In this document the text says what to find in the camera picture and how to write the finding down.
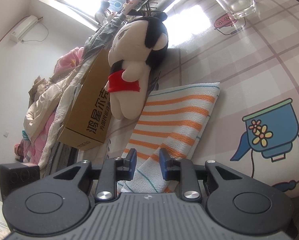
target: doll's black hair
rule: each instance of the doll's black hair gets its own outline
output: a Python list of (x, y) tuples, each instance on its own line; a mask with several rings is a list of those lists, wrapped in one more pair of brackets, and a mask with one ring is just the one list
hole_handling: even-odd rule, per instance
[[(166, 20), (166, 13), (157, 13), (154, 17), (144, 16), (133, 20), (135, 21), (148, 21), (146, 36), (145, 36), (145, 46), (149, 49), (153, 48), (157, 43), (159, 37), (162, 33), (166, 34), (167, 29), (162, 21)], [(163, 61), (168, 47), (168, 42), (164, 48), (160, 50), (152, 50), (146, 60), (146, 64), (151, 67), (151, 69), (157, 68)]]

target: blue teapot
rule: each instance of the blue teapot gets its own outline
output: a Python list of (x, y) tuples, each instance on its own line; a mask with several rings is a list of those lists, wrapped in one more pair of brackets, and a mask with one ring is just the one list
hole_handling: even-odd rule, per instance
[(298, 135), (299, 124), (288, 98), (242, 118), (246, 132), (241, 136), (237, 151), (230, 159), (239, 161), (250, 149), (260, 152), (265, 159), (291, 151)]

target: folded towel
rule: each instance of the folded towel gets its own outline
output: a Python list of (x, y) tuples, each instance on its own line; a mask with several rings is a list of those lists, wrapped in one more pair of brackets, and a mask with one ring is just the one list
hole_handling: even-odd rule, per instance
[(170, 192), (175, 181), (163, 180), (158, 154), (190, 159), (219, 94), (219, 83), (193, 84), (152, 91), (124, 150), (137, 150), (132, 181), (119, 181), (118, 192)]

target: red cloth on doll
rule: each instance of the red cloth on doll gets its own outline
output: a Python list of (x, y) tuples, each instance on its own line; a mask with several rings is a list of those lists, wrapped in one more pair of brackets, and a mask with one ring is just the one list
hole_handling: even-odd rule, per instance
[(125, 70), (118, 70), (111, 75), (109, 75), (109, 92), (118, 92), (118, 91), (140, 91), (140, 86), (137, 81), (127, 82), (122, 79), (122, 74)]

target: doll's face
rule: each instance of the doll's face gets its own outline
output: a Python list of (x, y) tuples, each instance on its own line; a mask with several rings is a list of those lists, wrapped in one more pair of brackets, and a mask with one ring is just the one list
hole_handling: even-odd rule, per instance
[(152, 49), (145, 46), (148, 21), (126, 24), (116, 34), (109, 52), (109, 64), (119, 60), (146, 61)]

